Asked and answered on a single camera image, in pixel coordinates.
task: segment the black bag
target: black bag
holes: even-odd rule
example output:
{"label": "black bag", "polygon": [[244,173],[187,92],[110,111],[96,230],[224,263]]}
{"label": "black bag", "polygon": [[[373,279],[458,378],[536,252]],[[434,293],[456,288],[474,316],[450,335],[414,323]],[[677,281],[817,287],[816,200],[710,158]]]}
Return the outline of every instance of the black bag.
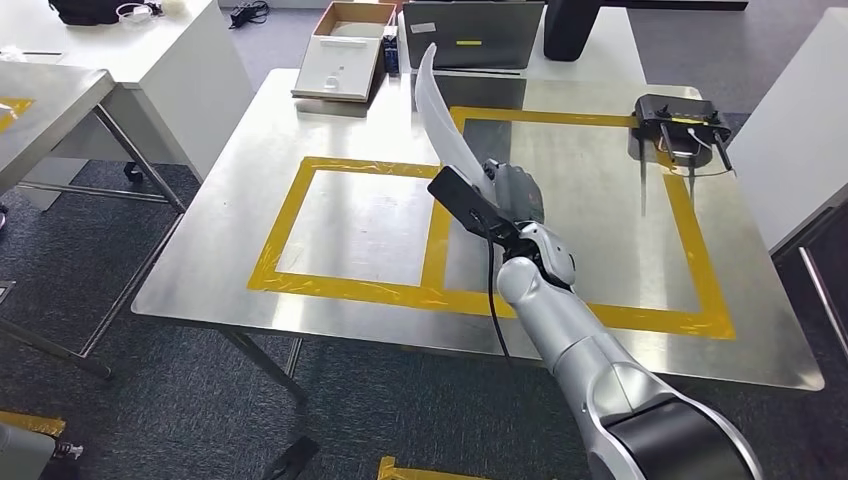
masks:
{"label": "black bag", "polygon": [[118,23],[115,9],[130,0],[47,0],[59,19],[68,25],[111,25]]}

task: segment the black cable on floor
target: black cable on floor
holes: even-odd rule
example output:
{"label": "black cable on floor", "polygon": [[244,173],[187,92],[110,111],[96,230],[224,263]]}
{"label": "black cable on floor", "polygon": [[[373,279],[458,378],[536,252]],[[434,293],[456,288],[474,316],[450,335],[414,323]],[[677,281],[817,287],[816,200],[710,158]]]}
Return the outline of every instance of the black cable on floor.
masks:
{"label": "black cable on floor", "polygon": [[501,332],[501,324],[498,322],[498,314],[495,312],[495,288],[493,278],[495,276],[495,242],[492,239],[492,232],[489,230],[489,225],[486,223],[486,220],[481,215],[478,215],[477,212],[471,212],[471,215],[475,220],[477,220],[480,226],[483,227],[483,231],[486,232],[486,243],[489,246],[489,311],[492,313],[492,323],[495,325],[495,332],[498,334],[498,342],[501,344],[501,349],[504,352],[506,363],[512,367],[509,350],[506,348],[506,341],[504,340],[503,333]]}
{"label": "black cable on floor", "polygon": [[269,13],[271,13],[271,7],[268,6],[268,2],[263,0],[242,2],[230,12],[230,20],[233,22],[230,29],[241,28],[245,23],[265,23]]}

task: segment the white curved blade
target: white curved blade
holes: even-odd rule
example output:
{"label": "white curved blade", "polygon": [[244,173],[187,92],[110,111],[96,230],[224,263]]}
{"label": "white curved blade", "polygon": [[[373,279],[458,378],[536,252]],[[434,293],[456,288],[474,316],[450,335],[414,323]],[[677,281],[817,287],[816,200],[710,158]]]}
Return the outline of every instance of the white curved blade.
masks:
{"label": "white curved blade", "polygon": [[424,123],[424,131],[427,132],[442,165],[458,170],[466,181],[480,190],[486,200],[497,205],[494,185],[456,129],[448,107],[439,93],[436,78],[433,76],[435,56],[436,44],[431,43],[421,59],[415,81],[415,104]]}

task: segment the metal table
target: metal table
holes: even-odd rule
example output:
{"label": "metal table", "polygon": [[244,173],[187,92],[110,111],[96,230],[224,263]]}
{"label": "metal table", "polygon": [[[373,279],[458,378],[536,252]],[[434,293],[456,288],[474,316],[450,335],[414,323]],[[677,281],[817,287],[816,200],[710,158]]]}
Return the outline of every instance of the metal table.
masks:
{"label": "metal table", "polygon": [[[153,203],[169,203],[177,216],[159,244],[145,258],[121,291],[109,311],[101,319],[95,331],[79,351],[69,350],[33,332],[23,329],[0,317],[0,334],[12,337],[35,349],[73,363],[94,375],[108,378],[111,370],[89,358],[103,338],[112,320],[130,295],[135,291],[144,274],[158,257],[170,234],[176,228],[185,207],[162,177],[147,161],[100,102],[112,91],[115,82],[105,70],[43,65],[29,63],[0,62],[0,103],[12,103],[17,118],[3,119],[0,128],[0,194],[14,186],[58,192],[80,193],[101,197],[122,198]],[[93,112],[104,127],[126,150],[146,177],[162,192],[162,195],[126,192],[73,185],[50,185],[21,182],[38,162],[48,156],[56,146],[89,112]],[[13,282],[3,285],[3,297],[9,294]]]}
{"label": "metal table", "polygon": [[[299,343],[283,372],[247,333],[501,355],[482,293],[485,242],[444,223],[425,190],[438,159],[410,77],[386,79],[366,113],[293,100],[296,74],[270,73],[133,311],[220,330],[285,384]],[[652,149],[632,158],[636,99],[695,89],[438,83],[478,157],[537,179],[546,224],[575,253],[576,291],[647,368],[823,388],[734,176],[718,160],[689,178]],[[510,354],[538,361],[519,322],[501,323]]]}

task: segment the silver robot arm segment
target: silver robot arm segment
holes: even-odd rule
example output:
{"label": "silver robot arm segment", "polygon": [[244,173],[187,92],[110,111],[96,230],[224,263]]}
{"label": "silver robot arm segment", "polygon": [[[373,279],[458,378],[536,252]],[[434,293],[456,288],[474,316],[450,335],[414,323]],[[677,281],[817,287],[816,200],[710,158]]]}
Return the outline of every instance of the silver robot arm segment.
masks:
{"label": "silver robot arm segment", "polygon": [[645,369],[571,289],[573,257],[542,224],[520,238],[539,249],[508,259],[501,296],[556,379],[580,429],[595,479],[761,479],[741,433]]}

